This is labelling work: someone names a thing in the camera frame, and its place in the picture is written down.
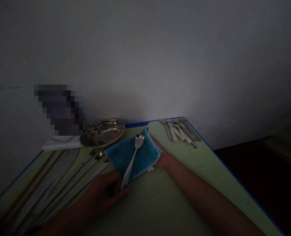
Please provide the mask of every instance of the wall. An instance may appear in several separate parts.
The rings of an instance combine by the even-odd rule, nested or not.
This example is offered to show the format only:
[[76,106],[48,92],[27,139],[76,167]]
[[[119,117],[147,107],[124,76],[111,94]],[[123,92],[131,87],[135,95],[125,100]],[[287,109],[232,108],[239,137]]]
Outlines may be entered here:
[[185,116],[214,149],[291,122],[291,1],[2,2],[0,192],[53,134],[34,84],[74,85],[91,122]]

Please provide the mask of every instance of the white cloth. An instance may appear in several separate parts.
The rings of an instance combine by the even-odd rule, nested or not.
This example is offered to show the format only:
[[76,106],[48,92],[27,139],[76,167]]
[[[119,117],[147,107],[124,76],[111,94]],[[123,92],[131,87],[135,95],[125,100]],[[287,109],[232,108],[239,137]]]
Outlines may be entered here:
[[44,151],[56,151],[84,147],[80,143],[80,136],[53,136],[42,147]]

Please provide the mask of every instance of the dark floor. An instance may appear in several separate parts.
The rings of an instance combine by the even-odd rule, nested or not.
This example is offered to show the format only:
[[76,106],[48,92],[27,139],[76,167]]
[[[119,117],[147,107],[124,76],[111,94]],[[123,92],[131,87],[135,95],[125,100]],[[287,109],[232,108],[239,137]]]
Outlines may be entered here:
[[284,233],[291,236],[291,164],[260,141],[215,152]]

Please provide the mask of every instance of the table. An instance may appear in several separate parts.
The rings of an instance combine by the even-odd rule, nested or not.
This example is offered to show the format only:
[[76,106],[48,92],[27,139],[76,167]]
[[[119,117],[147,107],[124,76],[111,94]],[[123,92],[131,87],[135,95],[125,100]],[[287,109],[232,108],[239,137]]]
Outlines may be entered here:
[[[184,141],[171,142],[168,140],[164,125],[159,121],[150,121],[126,125],[126,131],[120,140],[135,136],[148,127],[151,135],[165,149],[174,155],[185,166],[199,175],[205,181],[224,194],[241,211],[243,211],[266,235],[282,235],[282,231],[247,192],[230,170],[203,140],[196,142],[197,149]],[[91,149],[81,148],[80,153],[67,172],[83,160]],[[16,181],[0,196],[0,216],[18,196],[34,173],[47,160],[50,152],[42,152],[18,176]],[[74,187],[81,185],[106,158],[102,158]],[[101,174],[113,171],[109,165]],[[153,172],[143,173],[129,185],[133,191],[106,217],[94,223],[92,227],[83,230],[84,235],[106,234],[165,234],[165,235],[213,235],[212,230],[204,223],[169,174],[159,168]],[[74,204],[86,188],[71,202]]]

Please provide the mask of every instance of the chopstick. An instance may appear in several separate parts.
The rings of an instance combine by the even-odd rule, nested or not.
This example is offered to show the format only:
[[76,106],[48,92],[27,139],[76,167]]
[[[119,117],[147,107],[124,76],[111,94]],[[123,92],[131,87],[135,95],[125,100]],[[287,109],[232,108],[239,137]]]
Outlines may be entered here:
[[38,187],[38,185],[41,183],[41,181],[45,178],[45,176],[47,175],[47,173],[51,170],[51,168],[53,167],[53,165],[58,161],[58,159],[60,158],[61,154],[63,153],[63,151],[56,157],[56,159],[54,160],[54,162],[50,165],[50,167],[46,170],[46,172],[41,176],[41,178],[36,182],[36,185],[34,186],[34,188],[28,193],[28,195],[26,196],[26,198],[24,199],[23,202],[21,202],[18,207],[13,211],[12,214],[10,214],[10,212],[16,207],[16,205],[18,204],[18,202],[21,200],[21,198],[24,196],[24,194],[27,192],[27,190],[29,189],[29,187],[32,185],[32,183],[37,179],[38,175],[42,172],[42,170],[45,168],[46,164],[48,164],[48,162],[50,161],[50,159],[54,156],[53,152],[48,159],[46,160],[46,162],[41,166],[41,168],[39,169],[39,171],[33,176],[33,178],[31,179],[31,181],[27,184],[27,186],[22,190],[22,192],[20,193],[20,195],[15,199],[15,201],[11,204],[11,206],[9,207],[9,209],[7,210],[7,212],[2,216],[2,218],[0,219],[0,223],[2,223],[2,221],[8,217],[9,218],[2,224],[3,226],[7,226],[9,224],[9,222],[13,219],[13,217],[18,213],[18,211],[22,208],[22,206],[25,204],[25,202],[30,198],[30,196],[32,195],[32,193],[36,190],[36,188]]

